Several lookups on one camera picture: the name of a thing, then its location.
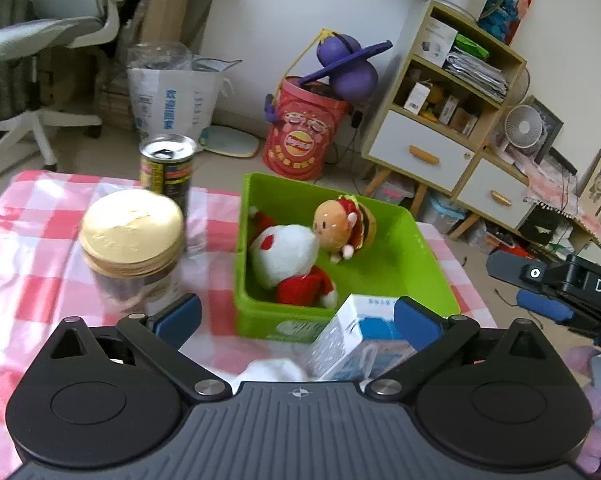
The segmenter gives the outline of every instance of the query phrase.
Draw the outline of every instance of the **purple ball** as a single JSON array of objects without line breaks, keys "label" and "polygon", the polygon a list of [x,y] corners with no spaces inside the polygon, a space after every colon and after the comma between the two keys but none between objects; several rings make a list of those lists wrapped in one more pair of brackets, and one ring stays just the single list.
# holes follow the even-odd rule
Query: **purple ball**
[{"label": "purple ball", "polygon": [[339,34],[339,36],[340,38],[337,36],[330,36],[326,38],[323,43],[319,43],[319,46],[316,49],[316,55],[322,66],[332,64],[339,59],[343,59],[343,57],[347,57],[362,49],[361,44],[351,36],[346,34]]},{"label": "purple ball", "polygon": [[374,65],[368,61],[361,61],[329,79],[334,92],[350,103],[369,98],[375,92],[378,82],[379,75]]}]

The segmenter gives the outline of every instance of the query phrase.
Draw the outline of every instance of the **green plastic bin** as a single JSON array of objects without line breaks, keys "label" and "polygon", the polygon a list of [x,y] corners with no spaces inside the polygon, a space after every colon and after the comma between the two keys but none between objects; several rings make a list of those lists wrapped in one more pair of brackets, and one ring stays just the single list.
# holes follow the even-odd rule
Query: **green plastic bin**
[{"label": "green plastic bin", "polygon": [[[273,303],[275,293],[256,282],[248,262],[247,241],[253,232],[248,209],[255,206],[278,224],[311,226],[314,211],[342,191],[261,173],[245,175],[236,250],[236,331],[244,337],[308,343],[321,333],[335,310]],[[460,308],[443,272],[406,209],[357,197],[376,217],[376,239],[351,260],[333,264],[319,253],[317,265],[337,285],[338,306],[350,294],[410,296],[443,317]]]}]

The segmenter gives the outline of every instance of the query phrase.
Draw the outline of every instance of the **wooden drawer handle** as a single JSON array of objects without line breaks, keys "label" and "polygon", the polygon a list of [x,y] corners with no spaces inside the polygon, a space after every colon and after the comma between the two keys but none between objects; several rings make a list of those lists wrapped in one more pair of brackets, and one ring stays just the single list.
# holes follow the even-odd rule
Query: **wooden drawer handle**
[{"label": "wooden drawer handle", "polygon": [[497,204],[504,205],[505,207],[512,206],[512,201],[510,199],[508,199],[507,197],[504,197],[503,195],[501,195],[498,191],[492,190],[492,198],[494,199],[494,202],[496,202]]},{"label": "wooden drawer handle", "polygon": [[415,147],[413,144],[409,145],[409,153],[414,155],[416,158],[419,158],[423,162],[431,164],[432,166],[435,166],[441,161],[440,158],[438,158],[437,156],[434,156],[431,153],[427,153],[421,150],[420,148]]}]

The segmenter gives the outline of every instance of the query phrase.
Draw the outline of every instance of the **picture frame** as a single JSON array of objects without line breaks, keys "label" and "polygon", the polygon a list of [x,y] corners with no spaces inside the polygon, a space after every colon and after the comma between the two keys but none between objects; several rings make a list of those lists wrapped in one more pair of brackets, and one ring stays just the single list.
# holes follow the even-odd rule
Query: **picture frame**
[{"label": "picture frame", "polygon": [[549,149],[554,144],[556,138],[559,136],[564,123],[556,114],[549,110],[548,107],[534,96],[529,96],[524,104],[534,108],[543,120],[543,134],[541,138],[534,146],[529,148],[529,151],[524,152],[525,155],[533,157],[536,164],[540,164],[548,154]]},{"label": "picture frame", "polygon": [[578,196],[578,202],[585,211],[598,216],[601,212],[601,150],[596,155]]}]

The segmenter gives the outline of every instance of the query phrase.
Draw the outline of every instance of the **chair caster wheel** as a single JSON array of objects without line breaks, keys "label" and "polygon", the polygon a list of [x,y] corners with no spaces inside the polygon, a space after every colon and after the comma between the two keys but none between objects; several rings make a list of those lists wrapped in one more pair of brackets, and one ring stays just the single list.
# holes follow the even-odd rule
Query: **chair caster wheel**
[{"label": "chair caster wheel", "polygon": [[85,137],[89,137],[90,139],[100,139],[101,136],[102,124],[98,126],[88,126],[87,130],[85,130]]}]

